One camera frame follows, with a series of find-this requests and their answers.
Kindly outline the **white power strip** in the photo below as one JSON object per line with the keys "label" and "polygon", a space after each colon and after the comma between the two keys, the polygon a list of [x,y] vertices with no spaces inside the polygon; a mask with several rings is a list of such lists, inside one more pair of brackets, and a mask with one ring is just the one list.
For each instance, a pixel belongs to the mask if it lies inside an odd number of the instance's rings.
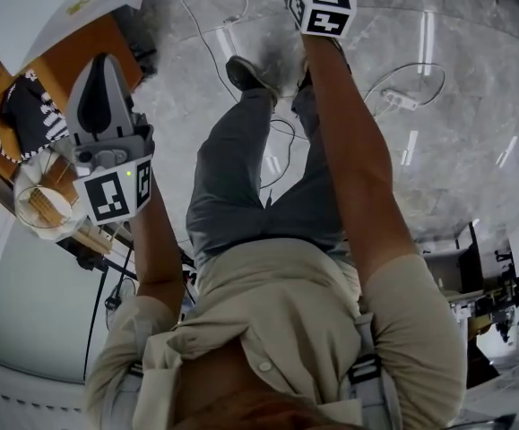
{"label": "white power strip", "polygon": [[382,97],[391,105],[398,108],[414,111],[420,107],[420,103],[413,97],[394,89],[381,91]]}

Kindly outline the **orange sofa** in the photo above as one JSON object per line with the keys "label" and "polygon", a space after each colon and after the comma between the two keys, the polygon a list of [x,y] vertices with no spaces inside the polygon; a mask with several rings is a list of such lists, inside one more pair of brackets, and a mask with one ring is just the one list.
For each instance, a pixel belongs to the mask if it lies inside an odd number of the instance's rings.
{"label": "orange sofa", "polygon": [[26,67],[33,69],[60,111],[65,111],[74,83],[94,56],[108,53],[117,58],[129,89],[143,77],[132,50],[111,15],[98,18],[63,39]]}

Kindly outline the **person's left shoe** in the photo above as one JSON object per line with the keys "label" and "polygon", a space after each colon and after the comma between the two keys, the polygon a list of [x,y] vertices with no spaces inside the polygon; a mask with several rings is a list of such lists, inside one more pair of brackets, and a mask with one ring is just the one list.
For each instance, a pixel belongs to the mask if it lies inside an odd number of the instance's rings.
{"label": "person's left shoe", "polygon": [[241,56],[232,56],[225,65],[229,82],[239,91],[266,90],[272,97],[272,106],[277,105],[279,92],[258,72],[254,64]]}

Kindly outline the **light wooden slat frame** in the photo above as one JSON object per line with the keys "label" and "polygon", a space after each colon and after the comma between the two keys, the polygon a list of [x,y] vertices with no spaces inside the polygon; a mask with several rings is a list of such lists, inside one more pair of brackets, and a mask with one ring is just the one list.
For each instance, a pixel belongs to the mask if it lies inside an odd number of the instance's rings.
{"label": "light wooden slat frame", "polygon": [[99,231],[92,229],[83,230],[80,228],[72,234],[72,238],[96,253],[111,253],[112,242],[103,236]]}

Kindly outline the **black white striped cushion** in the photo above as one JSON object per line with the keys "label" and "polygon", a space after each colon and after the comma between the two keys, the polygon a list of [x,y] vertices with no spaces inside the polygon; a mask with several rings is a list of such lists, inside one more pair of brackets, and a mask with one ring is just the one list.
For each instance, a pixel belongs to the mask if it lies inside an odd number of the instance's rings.
{"label": "black white striped cushion", "polygon": [[4,94],[0,116],[14,129],[22,161],[69,135],[64,115],[33,69],[20,74]]}

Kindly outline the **person's beige shirt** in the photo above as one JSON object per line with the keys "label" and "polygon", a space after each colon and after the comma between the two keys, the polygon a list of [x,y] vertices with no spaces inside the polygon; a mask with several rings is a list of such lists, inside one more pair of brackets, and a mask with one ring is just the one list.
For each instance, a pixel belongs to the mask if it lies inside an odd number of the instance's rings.
{"label": "person's beige shirt", "polygon": [[117,309],[86,384],[91,430],[168,430],[182,364],[232,340],[260,380],[352,424],[433,430],[462,406],[465,344],[416,254],[360,284],[307,242],[261,240],[213,258],[197,287],[185,318],[147,296]]}

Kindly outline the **person's right forearm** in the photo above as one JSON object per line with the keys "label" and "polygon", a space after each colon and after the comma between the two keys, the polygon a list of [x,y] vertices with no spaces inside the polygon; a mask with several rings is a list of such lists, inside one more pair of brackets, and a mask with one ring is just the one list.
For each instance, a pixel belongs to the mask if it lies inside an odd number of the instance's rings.
{"label": "person's right forearm", "polygon": [[324,151],[342,225],[361,284],[416,251],[394,198],[385,138],[332,41],[303,36]]}

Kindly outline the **person's left forearm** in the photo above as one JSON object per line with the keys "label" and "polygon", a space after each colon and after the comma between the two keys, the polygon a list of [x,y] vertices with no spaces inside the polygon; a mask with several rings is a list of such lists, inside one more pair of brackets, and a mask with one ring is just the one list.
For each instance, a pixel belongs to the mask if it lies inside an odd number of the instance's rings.
{"label": "person's left forearm", "polygon": [[185,294],[179,246],[155,178],[151,199],[130,220],[139,296],[153,297],[179,314]]}

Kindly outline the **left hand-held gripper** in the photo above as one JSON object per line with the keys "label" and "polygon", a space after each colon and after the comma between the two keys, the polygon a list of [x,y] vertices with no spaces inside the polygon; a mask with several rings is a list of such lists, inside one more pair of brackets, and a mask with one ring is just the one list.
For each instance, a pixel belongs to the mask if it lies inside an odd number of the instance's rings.
{"label": "left hand-held gripper", "polygon": [[84,67],[69,96],[65,120],[79,145],[74,188],[96,226],[131,219],[151,199],[153,127],[129,135],[132,105],[119,62],[105,53]]}

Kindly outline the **person's grey trousers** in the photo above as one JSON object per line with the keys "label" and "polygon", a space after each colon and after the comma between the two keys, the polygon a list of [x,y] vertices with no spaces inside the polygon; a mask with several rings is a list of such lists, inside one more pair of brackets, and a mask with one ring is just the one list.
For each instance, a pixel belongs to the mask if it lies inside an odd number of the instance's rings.
{"label": "person's grey trousers", "polygon": [[273,205],[262,205],[260,173],[272,110],[268,90],[244,92],[197,153],[186,231],[199,267],[232,246],[271,238],[304,240],[335,259],[349,258],[310,86],[292,102],[310,144],[304,175]]}

